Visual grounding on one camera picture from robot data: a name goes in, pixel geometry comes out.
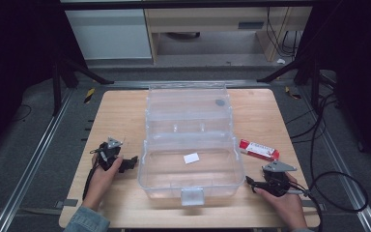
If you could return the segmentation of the white paper card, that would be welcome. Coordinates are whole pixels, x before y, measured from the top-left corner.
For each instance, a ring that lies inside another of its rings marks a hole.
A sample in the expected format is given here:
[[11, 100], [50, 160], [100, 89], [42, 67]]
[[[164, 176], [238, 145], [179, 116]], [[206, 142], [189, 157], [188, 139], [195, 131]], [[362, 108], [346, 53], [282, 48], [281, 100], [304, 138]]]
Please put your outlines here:
[[192, 153], [184, 156], [185, 164], [190, 164], [199, 160], [200, 159], [197, 153]]

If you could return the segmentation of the black metal stand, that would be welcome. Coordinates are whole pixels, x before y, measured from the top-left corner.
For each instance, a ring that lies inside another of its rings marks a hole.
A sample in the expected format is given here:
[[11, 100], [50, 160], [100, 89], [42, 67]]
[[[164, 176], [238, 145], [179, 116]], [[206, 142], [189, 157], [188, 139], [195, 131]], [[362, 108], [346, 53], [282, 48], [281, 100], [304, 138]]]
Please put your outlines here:
[[78, 81], [77, 77], [74, 75], [75, 71], [88, 76], [101, 85], [113, 84], [113, 81], [107, 80], [95, 74], [94, 72], [89, 71], [87, 68], [84, 68], [82, 65], [74, 62], [62, 52], [55, 52], [52, 65], [54, 116], [56, 116], [60, 112], [62, 106], [61, 80], [64, 80], [68, 88], [76, 87]]
[[301, 85], [306, 82], [308, 78], [311, 79], [311, 106], [321, 113], [321, 106], [319, 105], [319, 83], [320, 83], [320, 65], [316, 59], [314, 51], [304, 51], [293, 62], [284, 66], [283, 68], [273, 72], [272, 74], [258, 79], [258, 82], [269, 83], [280, 77], [282, 74], [292, 70], [297, 70], [295, 83]]

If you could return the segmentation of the person's left hand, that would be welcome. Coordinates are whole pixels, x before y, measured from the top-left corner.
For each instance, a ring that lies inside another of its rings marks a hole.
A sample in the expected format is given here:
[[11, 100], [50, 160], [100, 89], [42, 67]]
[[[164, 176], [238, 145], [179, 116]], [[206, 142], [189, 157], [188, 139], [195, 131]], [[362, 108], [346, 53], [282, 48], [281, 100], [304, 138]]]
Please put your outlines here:
[[113, 183], [122, 162], [123, 157], [117, 156], [112, 166], [108, 170], [104, 171], [101, 166], [97, 167], [97, 155], [93, 155], [92, 165], [94, 165], [95, 171], [90, 181], [86, 197], [82, 202], [84, 207], [95, 212], [98, 210], [100, 203]]

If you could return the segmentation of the yellow black tape strip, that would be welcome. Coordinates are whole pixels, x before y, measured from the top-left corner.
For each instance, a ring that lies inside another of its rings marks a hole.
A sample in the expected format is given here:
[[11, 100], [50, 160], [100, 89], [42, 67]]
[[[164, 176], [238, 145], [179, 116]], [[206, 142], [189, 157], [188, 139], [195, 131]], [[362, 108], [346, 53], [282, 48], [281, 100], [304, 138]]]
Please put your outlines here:
[[285, 93], [290, 96], [291, 98], [295, 99], [295, 100], [300, 100], [301, 99], [301, 95], [299, 94], [293, 94], [291, 89], [288, 87], [288, 86], [285, 86]]
[[95, 88], [90, 88], [86, 94], [86, 97], [84, 99], [84, 103], [88, 103], [90, 102], [91, 98], [93, 97], [94, 93], [95, 93], [96, 89]]

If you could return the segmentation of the light wooden desk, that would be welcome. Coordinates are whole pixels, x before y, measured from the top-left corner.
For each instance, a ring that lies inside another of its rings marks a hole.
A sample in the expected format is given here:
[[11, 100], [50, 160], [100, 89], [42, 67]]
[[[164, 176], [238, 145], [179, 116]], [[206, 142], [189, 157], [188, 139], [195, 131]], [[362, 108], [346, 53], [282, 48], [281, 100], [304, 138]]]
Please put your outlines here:
[[303, 31], [311, 7], [145, 10], [150, 35], [158, 33], [255, 31], [271, 62], [288, 31]]

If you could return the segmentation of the person's right hand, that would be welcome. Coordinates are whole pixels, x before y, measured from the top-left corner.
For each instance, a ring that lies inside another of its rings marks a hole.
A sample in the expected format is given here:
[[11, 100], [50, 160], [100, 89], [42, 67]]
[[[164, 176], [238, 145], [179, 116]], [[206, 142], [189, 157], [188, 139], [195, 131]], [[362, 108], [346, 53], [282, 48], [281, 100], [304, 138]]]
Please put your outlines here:
[[281, 220], [287, 225], [290, 232], [294, 228], [308, 228], [301, 199], [298, 195], [287, 193], [283, 196], [276, 197], [264, 189], [255, 192], [271, 204]]

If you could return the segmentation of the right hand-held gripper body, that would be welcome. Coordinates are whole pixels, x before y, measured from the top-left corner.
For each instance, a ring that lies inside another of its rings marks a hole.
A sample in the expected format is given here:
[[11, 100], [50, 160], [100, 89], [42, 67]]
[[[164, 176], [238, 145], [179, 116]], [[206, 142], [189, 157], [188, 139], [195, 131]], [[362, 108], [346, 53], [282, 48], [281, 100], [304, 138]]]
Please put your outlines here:
[[263, 174], [266, 182], [262, 183], [260, 188], [273, 196], [283, 196], [291, 187], [287, 172], [296, 170], [294, 166], [282, 161], [271, 161], [269, 164], [263, 166]]

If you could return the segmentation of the white cabinet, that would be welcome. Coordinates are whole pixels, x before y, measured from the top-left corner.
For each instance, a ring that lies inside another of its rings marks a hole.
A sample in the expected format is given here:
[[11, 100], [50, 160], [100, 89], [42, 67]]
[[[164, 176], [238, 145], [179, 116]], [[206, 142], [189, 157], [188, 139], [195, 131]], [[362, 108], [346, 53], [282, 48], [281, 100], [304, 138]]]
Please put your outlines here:
[[150, 59], [142, 10], [66, 11], [85, 60]]

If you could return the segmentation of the clear plastic storage box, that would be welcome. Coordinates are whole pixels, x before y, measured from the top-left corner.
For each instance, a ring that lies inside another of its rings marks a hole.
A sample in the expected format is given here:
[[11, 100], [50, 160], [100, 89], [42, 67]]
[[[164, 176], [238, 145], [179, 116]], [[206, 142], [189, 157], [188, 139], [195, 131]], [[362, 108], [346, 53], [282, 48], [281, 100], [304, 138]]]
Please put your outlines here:
[[[200, 206], [209, 197], [234, 195], [245, 173], [225, 85], [153, 84], [146, 103], [137, 180], [148, 197]], [[192, 153], [200, 160], [185, 164], [184, 156]]]

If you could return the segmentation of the metal floor rail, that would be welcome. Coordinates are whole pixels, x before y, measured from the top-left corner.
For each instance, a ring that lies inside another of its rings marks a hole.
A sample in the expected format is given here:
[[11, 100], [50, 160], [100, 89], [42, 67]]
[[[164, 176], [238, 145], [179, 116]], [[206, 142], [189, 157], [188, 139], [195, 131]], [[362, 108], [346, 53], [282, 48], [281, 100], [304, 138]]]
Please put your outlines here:
[[14, 216], [19, 210], [20, 204], [24, 199], [40, 165], [45, 156], [45, 153], [57, 131], [60, 122], [62, 121], [65, 112], [70, 104], [73, 89], [66, 89], [65, 96], [61, 98], [61, 106], [59, 111], [51, 117], [48, 126], [46, 127], [43, 137], [41, 138], [37, 148], [35, 149], [32, 158], [24, 169], [21, 178], [19, 179], [13, 193], [5, 204], [5, 207], [0, 213], [0, 232], [7, 232]]
[[[366, 188], [361, 184], [361, 182], [354, 177], [349, 166], [343, 160], [341, 154], [339, 153], [333, 139], [328, 132], [327, 126], [324, 123], [324, 109], [328, 104], [330, 95], [326, 97], [319, 97], [319, 105], [321, 106], [321, 113], [318, 114], [317, 111], [311, 106], [311, 93], [304, 87], [299, 87], [299, 92], [302, 95], [307, 108], [309, 109], [312, 118], [315, 121], [313, 126], [311, 140], [310, 140], [310, 175], [311, 175], [311, 187], [316, 189], [320, 193], [320, 187], [318, 187], [318, 182], [327, 176], [333, 176], [339, 180], [342, 189], [346, 192], [347, 198], [351, 204], [349, 208], [345, 206], [340, 206], [338, 202], [334, 202], [325, 197], [325, 200], [335, 207], [336, 209], [346, 212], [349, 214], [357, 215], [363, 230], [365, 232], [371, 232], [371, 208], [369, 206], [369, 196], [367, 194]], [[333, 166], [333, 169], [321, 174], [315, 175], [313, 169], [313, 158], [314, 158], [314, 146], [317, 141], [316, 137], [319, 136], [328, 151], [328, 158]]]

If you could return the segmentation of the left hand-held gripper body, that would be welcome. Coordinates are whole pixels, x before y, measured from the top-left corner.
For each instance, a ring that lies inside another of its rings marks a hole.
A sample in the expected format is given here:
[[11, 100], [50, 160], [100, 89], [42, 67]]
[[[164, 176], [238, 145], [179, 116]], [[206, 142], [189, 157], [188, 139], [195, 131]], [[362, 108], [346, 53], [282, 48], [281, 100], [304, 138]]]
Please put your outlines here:
[[119, 155], [122, 145], [121, 141], [108, 137], [105, 142], [99, 145], [98, 149], [91, 151], [91, 154], [97, 155], [99, 165], [104, 171], [107, 171]]

